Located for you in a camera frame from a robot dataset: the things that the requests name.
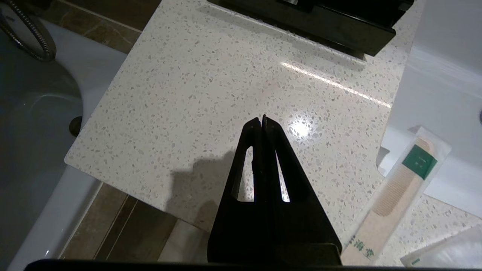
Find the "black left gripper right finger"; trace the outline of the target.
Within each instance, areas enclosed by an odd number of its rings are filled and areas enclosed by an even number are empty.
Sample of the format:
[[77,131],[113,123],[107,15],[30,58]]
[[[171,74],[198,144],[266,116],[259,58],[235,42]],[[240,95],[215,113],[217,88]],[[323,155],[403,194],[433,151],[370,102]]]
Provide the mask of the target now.
[[267,115],[263,146],[275,255],[290,264],[340,264],[341,242],[283,128]]

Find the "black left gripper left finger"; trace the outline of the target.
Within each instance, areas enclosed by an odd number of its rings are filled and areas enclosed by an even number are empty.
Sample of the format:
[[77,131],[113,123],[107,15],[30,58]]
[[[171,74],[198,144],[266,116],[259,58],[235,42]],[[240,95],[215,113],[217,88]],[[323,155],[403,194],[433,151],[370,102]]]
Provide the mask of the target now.
[[[270,234],[267,229],[269,188],[263,161],[263,139],[258,118],[242,128],[233,162],[208,241],[208,260],[218,263],[263,261]],[[252,148],[254,201],[241,202],[240,191],[246,153]]]

